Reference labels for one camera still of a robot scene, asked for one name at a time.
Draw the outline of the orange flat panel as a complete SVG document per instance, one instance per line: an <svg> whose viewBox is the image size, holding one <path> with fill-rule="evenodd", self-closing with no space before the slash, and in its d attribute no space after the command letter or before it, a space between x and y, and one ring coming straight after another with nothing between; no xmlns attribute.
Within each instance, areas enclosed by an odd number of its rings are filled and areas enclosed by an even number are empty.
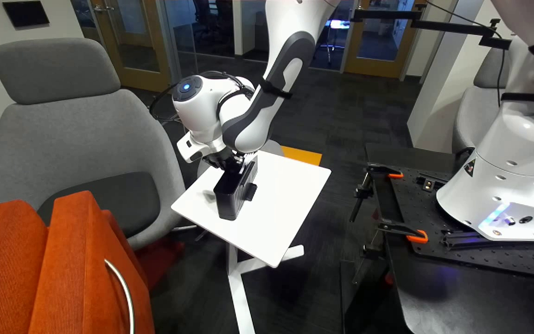
<svg viewBox="0 0 534 334"><path fill-rule="evenodd" d="M295 160L295 161L302 161L303 163L307 163L310 165L319 166L320 162L322 160L322 154L318 154L316 152L311 152L307 150L301 150L298 148L292 148L288 146L281 146L282 152L286 158Z"/></svg>

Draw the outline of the black and orange clamp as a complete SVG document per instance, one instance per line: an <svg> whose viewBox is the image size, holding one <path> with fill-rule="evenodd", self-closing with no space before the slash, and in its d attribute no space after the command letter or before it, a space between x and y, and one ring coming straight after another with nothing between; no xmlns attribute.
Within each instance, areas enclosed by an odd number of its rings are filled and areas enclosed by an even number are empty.
<svg viewBox="0 0 534 334"><path fill-rule="evenodd" d="M387 218L380 219L373 237L370 239L370 241L366 242L365 245L362 246L362 261L358 265L356 273L352 278L353 284L358 283L358 275L366 259L370 260L371 262L386 259L386 248L384 245L374 245L374 241L377 239L379 233L381 234L383 240L386 234L390 233L393 235L403 236L407 239L407 241L417 244L426 244L429 241L428 235L424 230L414 230L405 224L399 224L398 222L388 220Z"/></svg>
<svg viewBox="0 0 534 334"><path fill-rule="evenodd" d="M369 163L364 172L362 183L358 184L354 190L356 202L350 214L350 222L356 220L363 201L375 194L374 177L386 177L387 179L402 179L404 177L404 174L396 168L375 163Z"/></svg>

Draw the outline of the wooden door with glass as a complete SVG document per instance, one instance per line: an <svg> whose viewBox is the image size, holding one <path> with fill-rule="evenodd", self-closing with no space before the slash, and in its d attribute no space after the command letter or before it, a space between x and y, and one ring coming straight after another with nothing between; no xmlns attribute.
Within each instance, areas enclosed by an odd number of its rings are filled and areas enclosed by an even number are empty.
<svg viewBox="0 0 534 334"><path fill-rule="evenodd" d="M158 0L89 0L121 85L160 92L171 82Z"/></svg>
<svg viewBox="0 0 534 334"><path fill-rule="evenodd" d="M348 73L399 78L407 68L416 30L397 12L423 13L426 0L356 0L342 70Z"/></svg>

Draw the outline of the orange upholstered chair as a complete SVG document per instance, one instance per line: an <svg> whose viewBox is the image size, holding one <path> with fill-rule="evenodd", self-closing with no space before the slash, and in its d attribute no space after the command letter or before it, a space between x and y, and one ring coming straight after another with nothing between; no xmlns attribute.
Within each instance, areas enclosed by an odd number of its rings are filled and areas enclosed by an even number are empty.
<svg viewBox="0 0 534 334"><path fill-rule="evenodd" d="M56 199L49 225L0 203L0 334L155 334L146 274L91 192Z"/></svg>

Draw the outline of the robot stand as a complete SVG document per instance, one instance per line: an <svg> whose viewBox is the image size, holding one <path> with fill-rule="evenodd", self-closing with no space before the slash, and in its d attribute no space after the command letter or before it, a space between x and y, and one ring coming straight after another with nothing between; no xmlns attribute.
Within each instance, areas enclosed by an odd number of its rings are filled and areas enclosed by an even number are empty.
<svg viewBox="0 0 534 334"><path fill-rule="evenodd" d="M374 177L373 235L387 218L426 231L429 241L390 233L383 240L379 233L374 245L384 245L386 259L366 259L357 284L354 264L341 262L343 334L373 332L377 319L388 320L389 333L534 334L534 243L488 241L439 211L434 193L415 179L423 173L448 180L452 154L375 143L364 148L367 165L404 174Z"/></svg>

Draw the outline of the small black metal bracket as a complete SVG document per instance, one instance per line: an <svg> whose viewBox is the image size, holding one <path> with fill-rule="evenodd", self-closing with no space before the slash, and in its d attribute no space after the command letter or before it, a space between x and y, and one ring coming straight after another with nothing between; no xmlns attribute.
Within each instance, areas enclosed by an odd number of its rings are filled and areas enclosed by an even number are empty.
<svg viewBox="0 0 534 334"><path fill-rule="evenodd" d="M421 185L421 189L424 192L436 192L438 189L442 188L447 184L448 180L439 177L432 177L431 175L420 173L415 179L415 182L418 185Z"/></svg>

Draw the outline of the black wall panel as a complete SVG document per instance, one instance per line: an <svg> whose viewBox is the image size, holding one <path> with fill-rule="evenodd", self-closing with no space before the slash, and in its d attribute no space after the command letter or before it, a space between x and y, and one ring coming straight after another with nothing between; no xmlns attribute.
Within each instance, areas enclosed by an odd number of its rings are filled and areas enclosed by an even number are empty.
<svg viewBox="0 0 534 334"><path fill-rule="evenodd" d="M14 28L46 26L50 23L40 0L6 1L2 6Z"/></svg>

